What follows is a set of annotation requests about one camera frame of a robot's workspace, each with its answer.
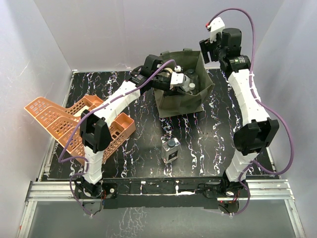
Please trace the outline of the beige brown lotion bottle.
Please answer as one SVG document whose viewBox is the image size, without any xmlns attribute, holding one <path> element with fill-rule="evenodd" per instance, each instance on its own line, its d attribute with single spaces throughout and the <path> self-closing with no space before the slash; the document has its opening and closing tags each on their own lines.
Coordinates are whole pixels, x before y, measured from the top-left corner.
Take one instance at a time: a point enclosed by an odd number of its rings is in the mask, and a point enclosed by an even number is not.
<svg viewBox="0 0 317 238">
<path fill-rule="evenodd" d="M 167 68 L 163 69 L 160 74 L 164 77 L 169 78 L 169 77 L 171 77 L 172 73 L 173 73 L 173 69 L 167 67 Z"/>
</svg>

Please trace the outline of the white rectangular lotion bottle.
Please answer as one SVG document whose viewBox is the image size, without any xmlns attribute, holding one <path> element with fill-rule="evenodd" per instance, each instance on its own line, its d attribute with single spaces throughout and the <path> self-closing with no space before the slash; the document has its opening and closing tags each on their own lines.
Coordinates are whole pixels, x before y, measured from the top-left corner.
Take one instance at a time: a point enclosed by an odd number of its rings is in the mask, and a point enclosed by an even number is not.
<svg viewBox="0 0 317 238">
<path fill-rule="evenodd" d="M 190 83 L 191 83 L 191 82 L 190 82 L 190 78 L 187 77 L 186 75 L 184 75 L 184 83 L 183 83 L 182 88 L 183 88 L 183 90 L 184 90 L 185 92 L 187 92 L 187 93 L 188 93 L 188 91 L 189 91 L 188 86 L 189 86 Z"/>
</svg>

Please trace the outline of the olive green canvas bag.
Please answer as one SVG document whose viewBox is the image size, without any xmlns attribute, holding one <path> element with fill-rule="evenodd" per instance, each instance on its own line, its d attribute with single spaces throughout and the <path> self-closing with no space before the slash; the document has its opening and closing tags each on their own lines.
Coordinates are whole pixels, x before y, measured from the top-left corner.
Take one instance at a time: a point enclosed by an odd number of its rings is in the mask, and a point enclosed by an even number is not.
<svg viewBox="0 0 317 238">
<path fill-rule="evenodd" d="M 201 112 L 202 104 L 208 98 L 214 88 L 214 83 L 207 73 L 204 60 L 200 51 L 186 49 L 178 52 L 163 52 L 160 54 L 163 62 L 170 59 L 175 60 L 181 66 L 183 72 L 194 69 L 198 75 L 196 84 L 197 94 L 192 95 L 185 92 L 183 95 L 168 95 L 162 90 L 154 90 L 155 101 L 160 118 Z"/>
</svg>

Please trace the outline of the clear square bottle black cap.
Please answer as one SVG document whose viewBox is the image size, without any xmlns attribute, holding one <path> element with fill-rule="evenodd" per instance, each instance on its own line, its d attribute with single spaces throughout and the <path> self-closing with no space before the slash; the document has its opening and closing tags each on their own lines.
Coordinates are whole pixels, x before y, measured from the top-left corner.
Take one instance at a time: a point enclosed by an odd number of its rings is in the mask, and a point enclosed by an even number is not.
<svg viewBox="0 0 317 238">
<path fill-rule="evenodd" d="M 185 71 L 185 75 L 190 78 L 191 83 L 198 84 L 198 75 L 194 69 L 188 69 Z"/>
</svg>

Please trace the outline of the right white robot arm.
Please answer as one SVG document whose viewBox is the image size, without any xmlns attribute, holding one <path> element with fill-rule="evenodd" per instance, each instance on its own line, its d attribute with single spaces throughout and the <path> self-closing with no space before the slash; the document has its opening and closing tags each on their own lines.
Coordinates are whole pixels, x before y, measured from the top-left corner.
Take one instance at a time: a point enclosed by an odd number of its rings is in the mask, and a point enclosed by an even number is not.
<svg viewBox="0 0 317 238">
<path fill-rule="evenodd" d="M 256 102 L 249 86 L 250 59 L 241 54 L 242 32 L 237 28 L 209 25 L 210 37 L 200 41 L 206 63 L 217 61 L 234 90 L 242 114 L 242 126 L 234 133 L 235 152 L 221 181 L 221 192 L 236 195 L 245 185 L 247 166 L 270 145 L 279 129 L 279 122 L 271 119 Z"/>
</svg>

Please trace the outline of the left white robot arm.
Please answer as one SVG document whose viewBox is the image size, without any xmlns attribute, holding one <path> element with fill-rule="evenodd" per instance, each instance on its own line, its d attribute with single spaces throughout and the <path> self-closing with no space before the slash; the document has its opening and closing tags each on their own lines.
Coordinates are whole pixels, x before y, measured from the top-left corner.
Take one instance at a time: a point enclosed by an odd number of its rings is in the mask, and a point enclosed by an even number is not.
<svg viewBox="0 0 317 238">
<path fill-rule="evenodd" d="M 105 150 L 114 141 L 110 126 L 130 103 L 137 100 L 146 91 L 156 88 L 170 89 L 171 76 L 160 73 L 171 64 L 172 59 L 163 62 L 159 57 L 149 55 L 143 66 L 135 68 L 121 86 L 92 111 L 84 110 L 80 120 L 80 137 L 84 145 L 84 174 L 75 184 L 87 196 L 96 198 L 102 193 L 102 164 Z"/>
</svg>

